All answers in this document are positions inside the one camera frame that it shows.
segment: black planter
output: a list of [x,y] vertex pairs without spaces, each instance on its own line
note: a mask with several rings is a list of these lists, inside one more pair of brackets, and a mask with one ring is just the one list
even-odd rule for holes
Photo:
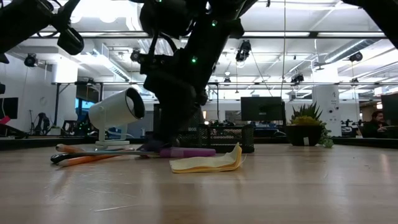
[[304,138],[308,138],[308,145],[318,143],[322,134],[322,126],[286,126],[287,140],[294,146],[304,146]]

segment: black mesh box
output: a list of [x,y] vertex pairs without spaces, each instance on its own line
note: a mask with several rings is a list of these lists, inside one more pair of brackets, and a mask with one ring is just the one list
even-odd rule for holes
[[243,153],[254,152],[253,126],[209,127],[200,125],[189,131],[180,132],[180,147],[201,147],[216,149],[217,153],[231,152],[239,142]]

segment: cylindrical projector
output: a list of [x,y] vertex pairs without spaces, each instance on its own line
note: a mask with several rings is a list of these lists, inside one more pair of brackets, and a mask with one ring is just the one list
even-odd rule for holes
[[112,128],[142,119],[145,106],[137,90],[128,88],[91,106],[88,116],[94,127]]

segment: wooden table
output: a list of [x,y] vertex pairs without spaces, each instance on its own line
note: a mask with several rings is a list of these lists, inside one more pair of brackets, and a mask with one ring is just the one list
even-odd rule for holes
[[398,223],[397,150],[257,145],[201,174],[133,156],[61,169],[54,152],[0,152],[1,223]]

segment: person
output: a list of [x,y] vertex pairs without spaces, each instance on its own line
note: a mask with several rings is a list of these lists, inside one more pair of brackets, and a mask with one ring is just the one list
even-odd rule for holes
[[388,124],[384,122],[383,112],[375,111],[372,114],[372,120],[364,124],[362,135],[364,138],[384,138],[386,137],[386,126]]

